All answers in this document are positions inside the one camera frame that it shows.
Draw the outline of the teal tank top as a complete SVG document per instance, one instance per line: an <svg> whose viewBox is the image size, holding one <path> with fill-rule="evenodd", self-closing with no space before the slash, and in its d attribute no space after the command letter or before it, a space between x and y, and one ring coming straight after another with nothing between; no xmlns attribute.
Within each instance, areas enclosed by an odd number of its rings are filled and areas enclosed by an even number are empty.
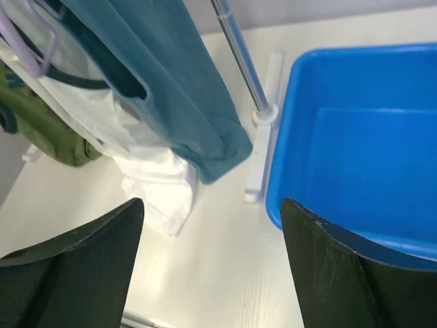
<svg viewBox="0 0 437 328"><path fill-rule="evenodd" d="M147 92L133 107L210 184L251 141L183 1L67 1Z"/></svg>

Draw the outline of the lavender plastic hanger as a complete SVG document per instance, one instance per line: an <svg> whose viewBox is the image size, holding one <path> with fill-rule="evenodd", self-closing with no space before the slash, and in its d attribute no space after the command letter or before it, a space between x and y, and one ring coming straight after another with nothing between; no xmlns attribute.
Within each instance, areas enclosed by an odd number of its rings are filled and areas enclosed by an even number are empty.
<svg viewBox="0 0 437 328"><path fill-rule="evenodd" d="M46 1L24 1L24 7L28 13L30 13L30 15L42 26L48 29L50 39L46 53L42 57L42 62L38 61L34 52L27 46L23 37L18 32L18 28L13 21L10 20L3 3L1 3L1 35L4 37L10 48L15 52L21 63L26 67L28 72L34 77L41 77L44 76L49 69L51 60L58 45L59 35L52 25L36 10L35 3L57 20L62 20L64 18L67 7L61 3L59 9L55 10Z"/></svg>

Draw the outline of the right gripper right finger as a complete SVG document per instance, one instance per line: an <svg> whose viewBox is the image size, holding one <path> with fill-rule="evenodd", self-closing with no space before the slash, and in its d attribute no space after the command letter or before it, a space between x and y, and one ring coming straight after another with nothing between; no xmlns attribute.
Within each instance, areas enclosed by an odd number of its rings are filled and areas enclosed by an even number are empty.
<svg viewBox="0 0 437 328"><path fill-rule="evenodd" d="M290 198L280 214L305 327L436 326L436 262L359 236Z"/></svg>

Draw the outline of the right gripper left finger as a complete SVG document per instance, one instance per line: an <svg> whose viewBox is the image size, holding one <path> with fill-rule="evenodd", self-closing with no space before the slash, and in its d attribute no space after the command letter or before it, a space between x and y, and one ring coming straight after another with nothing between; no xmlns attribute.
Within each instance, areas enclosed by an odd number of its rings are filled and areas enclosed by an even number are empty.
<svg viewBox="0 0 437 328"><path fill-rule="evenodd" d="M2 327L119 327L141 238L139 198L1 258Z"/></svg>

